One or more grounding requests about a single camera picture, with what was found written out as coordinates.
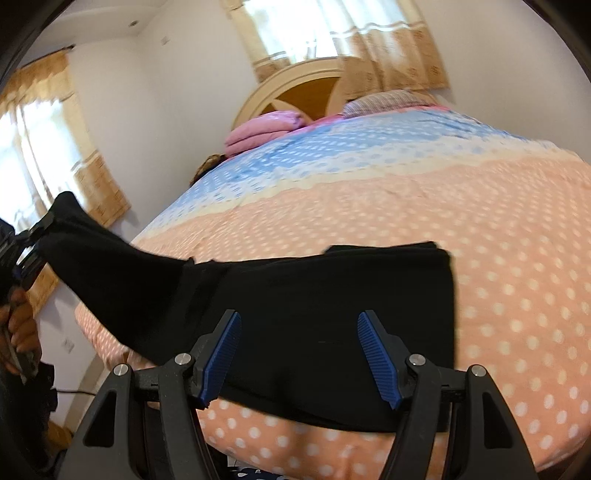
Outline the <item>person's left hand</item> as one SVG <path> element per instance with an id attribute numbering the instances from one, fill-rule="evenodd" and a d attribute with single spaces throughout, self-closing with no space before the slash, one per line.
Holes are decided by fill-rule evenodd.
<path id="1" fill-rule="evenodd" d="M 19 367 L 10 356 L 8 345 L 17 353 L 31 354 L 38 364 L 42 355 L 38 327 L 27 293 L 22 288 L 14 288 L 8 303 L 1 307 L 0 323 L 1 328 L 5 328 L 10 335 L 10 341 L 7 341 L 4 334 L 1 334 L 2 368 L 11 374 L 20 374 Z"/>

